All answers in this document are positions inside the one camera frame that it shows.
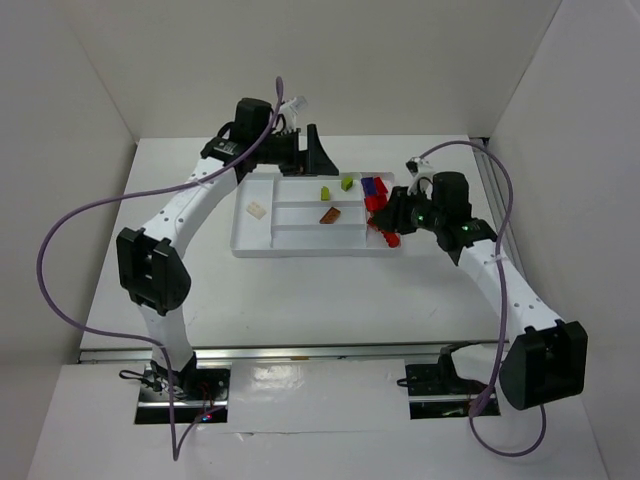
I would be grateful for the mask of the blue lego brick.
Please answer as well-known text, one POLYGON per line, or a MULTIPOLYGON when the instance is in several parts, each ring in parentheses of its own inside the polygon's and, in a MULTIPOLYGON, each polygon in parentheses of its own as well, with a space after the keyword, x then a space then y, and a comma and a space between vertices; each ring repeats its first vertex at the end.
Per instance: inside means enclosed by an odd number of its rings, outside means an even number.
POLYGON ((378 195, 378 189, 374 177, 362 177, 361 185, 363 189, 364 197, 376 197, 378 195))

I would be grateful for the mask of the brown lego plate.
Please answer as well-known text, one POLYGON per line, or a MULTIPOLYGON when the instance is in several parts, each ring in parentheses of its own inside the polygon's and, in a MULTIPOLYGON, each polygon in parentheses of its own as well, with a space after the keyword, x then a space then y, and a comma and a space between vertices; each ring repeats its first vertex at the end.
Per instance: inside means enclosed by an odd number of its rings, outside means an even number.
POLYGON ((341 216, 341 211, 338 208, 330 207, 325 214, 319 220, 321 225, 334 224, 341 216))

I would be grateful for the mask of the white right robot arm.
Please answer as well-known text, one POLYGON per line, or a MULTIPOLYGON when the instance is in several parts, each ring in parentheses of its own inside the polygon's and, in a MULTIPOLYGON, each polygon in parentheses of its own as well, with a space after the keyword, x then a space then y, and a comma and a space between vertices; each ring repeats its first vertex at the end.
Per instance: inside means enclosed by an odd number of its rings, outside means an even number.
POLYGON ((472 215, 469 184, 458 172, 433 176, 431 191, 419 183, 392 188, 372 216, 385 232, 435 234, 438 246, 477 285, 497 314, 507 318, 509 350, 498 378, 518 410, 580 394, 584 389, 588 335, 548 307, 497 247, 497 234, 472 215))

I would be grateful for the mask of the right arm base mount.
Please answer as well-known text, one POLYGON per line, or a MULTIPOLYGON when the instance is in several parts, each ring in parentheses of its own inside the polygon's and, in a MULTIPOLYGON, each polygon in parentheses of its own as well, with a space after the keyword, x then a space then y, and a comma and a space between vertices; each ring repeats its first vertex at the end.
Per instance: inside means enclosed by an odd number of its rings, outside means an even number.
POLYGON ((412 420, 465 418, 471 401, 486 387, 476 380, 458 376, 452 354, 475 343, 459 342, 440 349, 438 358, 431 363, 405 366, 405 376, 396 385, 407 391, 412 420))

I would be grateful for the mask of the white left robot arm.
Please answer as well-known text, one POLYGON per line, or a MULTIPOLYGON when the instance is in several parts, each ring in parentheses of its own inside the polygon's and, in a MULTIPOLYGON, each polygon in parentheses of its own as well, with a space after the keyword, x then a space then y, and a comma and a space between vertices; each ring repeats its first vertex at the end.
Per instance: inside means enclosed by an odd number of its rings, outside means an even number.
POLYGON ((174 394, 187 394, 197 382, 183 304, 191 277, 183 263, 187 247, 213 209, 259 165, 285 176, 336 176, 315 125, 296 125, 306 101, 298 96, 279 107, 243 98, 235 117, 200 152, 194 171, 168 203, 137 229, 116 238, 119 281, 138 306, 153 339, 151 370, 156 382, 174 394))

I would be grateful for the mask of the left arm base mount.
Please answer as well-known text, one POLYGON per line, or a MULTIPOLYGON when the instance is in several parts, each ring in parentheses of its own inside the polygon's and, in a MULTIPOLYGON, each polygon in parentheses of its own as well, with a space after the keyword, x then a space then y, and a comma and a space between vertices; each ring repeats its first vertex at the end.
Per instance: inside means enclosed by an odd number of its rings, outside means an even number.
MULTIPOLYGON (((142 373, 123 369, 118 374, 126 381, 139 384, 134 423, 166 425, 169 423, 169 388, 147 366, 142 373)), ((194 383, 174 393, 175 423, 189 424, 196 418, 201 423, 226 423, 231 369, 206 368, 196 371, 194 383)))

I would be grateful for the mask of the white lego brick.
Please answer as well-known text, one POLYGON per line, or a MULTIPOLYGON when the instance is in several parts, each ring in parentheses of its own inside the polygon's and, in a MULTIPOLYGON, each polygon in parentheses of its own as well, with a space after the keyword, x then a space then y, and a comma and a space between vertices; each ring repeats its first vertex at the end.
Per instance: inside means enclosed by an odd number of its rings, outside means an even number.
POLYGON ((257 202, 250 202, 246 206, 246 212, 256 220, 263 219, 268 213, 268 211, 257 202))

